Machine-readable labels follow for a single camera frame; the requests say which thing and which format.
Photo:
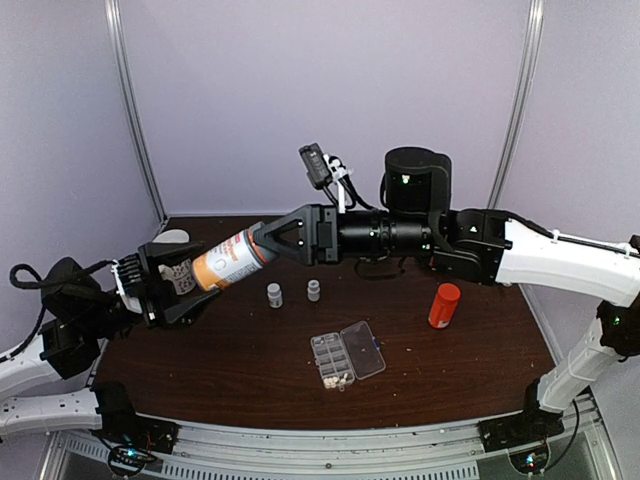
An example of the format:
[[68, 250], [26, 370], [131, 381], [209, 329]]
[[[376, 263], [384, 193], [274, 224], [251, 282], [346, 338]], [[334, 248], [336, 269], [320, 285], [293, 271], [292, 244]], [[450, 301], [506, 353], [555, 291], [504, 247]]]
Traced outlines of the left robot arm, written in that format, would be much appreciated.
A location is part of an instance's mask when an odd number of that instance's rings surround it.
[[12, 267], [11, 285], [39, 292], [40, 313], [52, 318], [39, 317], [29, 336], [1, 355], [2, 436], [86, 429], [114, 435], [123, 444], [137, 442], [144, 424], [118, 382], [67, 394], [23, 393], [89, 371], [101, 355], [103, 340], [125, 338], [138, 325], [192, 325], [215, 294], [182, 300], [159, 268], [192, 260], [204, 250], [201, 242], [146, 243], [124, 258], [86, 268], [64, 257], [46, 276], [28, 264]]

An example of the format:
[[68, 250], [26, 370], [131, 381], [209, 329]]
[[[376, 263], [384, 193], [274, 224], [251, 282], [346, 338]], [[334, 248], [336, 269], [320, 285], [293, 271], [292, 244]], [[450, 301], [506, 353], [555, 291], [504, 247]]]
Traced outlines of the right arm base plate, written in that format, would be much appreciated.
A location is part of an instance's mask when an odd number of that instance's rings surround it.
[[541, 442], [565, 431], [562, 416], [545, 412], [517, 414], [478, 423], [480, 439], [486, 453]]

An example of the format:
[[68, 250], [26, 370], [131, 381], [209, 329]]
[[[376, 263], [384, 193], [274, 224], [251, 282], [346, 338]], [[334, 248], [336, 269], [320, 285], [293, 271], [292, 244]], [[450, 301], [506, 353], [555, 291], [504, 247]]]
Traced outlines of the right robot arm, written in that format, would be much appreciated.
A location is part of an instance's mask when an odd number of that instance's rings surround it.
[[513, 433], [530, 442], [609, 366], [638, 354], [639, 241], [565, 235], [504, 210], [453, 210], [451, 176], [447, 155], [397, 147], [384, 158], [380, 208], [305, 205], [258, 227], [253, 239], [308, 266], [412, 257], [479, 285], [531, 284], [598, 298], [587, 333], [528, 387], [523, 410], [512, 417]]

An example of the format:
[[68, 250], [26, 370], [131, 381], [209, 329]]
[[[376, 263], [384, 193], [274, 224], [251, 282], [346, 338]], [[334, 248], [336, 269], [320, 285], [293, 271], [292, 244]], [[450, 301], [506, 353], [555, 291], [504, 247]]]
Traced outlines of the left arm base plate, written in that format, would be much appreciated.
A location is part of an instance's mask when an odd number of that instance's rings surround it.
[[102, 416], [102, 426], [91, 434], [112, 444], [133, 446], [153, 453], [171, 454], [179, 426], [171, 421], [137, 413], [112, 413]]

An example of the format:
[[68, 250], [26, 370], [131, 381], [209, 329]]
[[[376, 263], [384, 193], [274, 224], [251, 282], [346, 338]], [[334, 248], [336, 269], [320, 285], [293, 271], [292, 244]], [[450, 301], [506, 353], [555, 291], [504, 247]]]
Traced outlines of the grey capped vitamin bottle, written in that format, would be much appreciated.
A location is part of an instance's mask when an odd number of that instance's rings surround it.
[[254, 241], [264, 226], [255, 223], [192, 261], [192, 275], [203, 291], [224, 290], [263, 269], [277, 255]]

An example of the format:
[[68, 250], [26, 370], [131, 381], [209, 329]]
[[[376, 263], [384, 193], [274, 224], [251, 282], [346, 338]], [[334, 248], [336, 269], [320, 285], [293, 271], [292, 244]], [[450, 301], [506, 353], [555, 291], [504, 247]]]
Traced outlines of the orange pill bottle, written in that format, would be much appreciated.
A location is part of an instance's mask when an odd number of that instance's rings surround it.
[[434, 297], [428, 321], [434, 329], [446, 328], [453, 318], [453, 315], [461, 298], [460, 289], [452, 283], [441, 284]]

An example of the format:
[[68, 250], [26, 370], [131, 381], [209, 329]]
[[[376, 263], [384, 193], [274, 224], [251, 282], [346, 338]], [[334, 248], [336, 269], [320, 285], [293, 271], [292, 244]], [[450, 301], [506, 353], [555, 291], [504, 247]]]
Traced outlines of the clear plastic pill organizer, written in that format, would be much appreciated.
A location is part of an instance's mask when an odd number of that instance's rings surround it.
[[324, 377], [348, 372], [352, 377], [348, 387], [386, 369], [380, 345], [367, 321], [359, 321], [340, 332], [314, 336], [310, 347], [322, 384]]

